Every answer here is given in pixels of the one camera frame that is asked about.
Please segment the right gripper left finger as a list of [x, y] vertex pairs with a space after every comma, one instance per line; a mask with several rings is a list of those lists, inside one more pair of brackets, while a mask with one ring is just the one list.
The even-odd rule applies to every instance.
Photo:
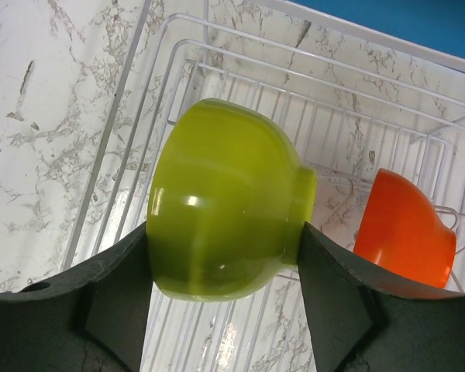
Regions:
[[152, 286], [140, 225], [66, 271], [0, 293], [0, 371], [138, 371]]

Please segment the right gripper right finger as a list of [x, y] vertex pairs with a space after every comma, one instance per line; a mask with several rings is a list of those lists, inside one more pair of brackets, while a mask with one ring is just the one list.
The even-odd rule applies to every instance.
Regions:
[[310, 224], [298, 273], [318, 371], [465, 371], [465, 294], [393, 274]]

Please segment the red orange bowl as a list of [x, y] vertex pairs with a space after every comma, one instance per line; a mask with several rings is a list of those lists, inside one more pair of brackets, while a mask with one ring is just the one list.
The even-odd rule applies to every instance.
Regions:
[[456, 234], [412, 182], [381, 168], [371, 188], [353, 252], [394, 274], [444, 289]]

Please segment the lime green bowl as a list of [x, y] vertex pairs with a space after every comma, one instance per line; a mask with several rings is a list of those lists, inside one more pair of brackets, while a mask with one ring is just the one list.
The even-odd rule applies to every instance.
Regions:
[[317, 178], [272, 120], [217, 98], [177, 121], [151, 183], [153, 281], [171, 298], [232, 301], [298, 262]]

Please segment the blue shelf unit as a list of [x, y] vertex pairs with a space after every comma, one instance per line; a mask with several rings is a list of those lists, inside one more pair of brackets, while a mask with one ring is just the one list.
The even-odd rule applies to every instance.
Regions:
[[465, 1], [297, 1], [296, 3], [465, 60]]

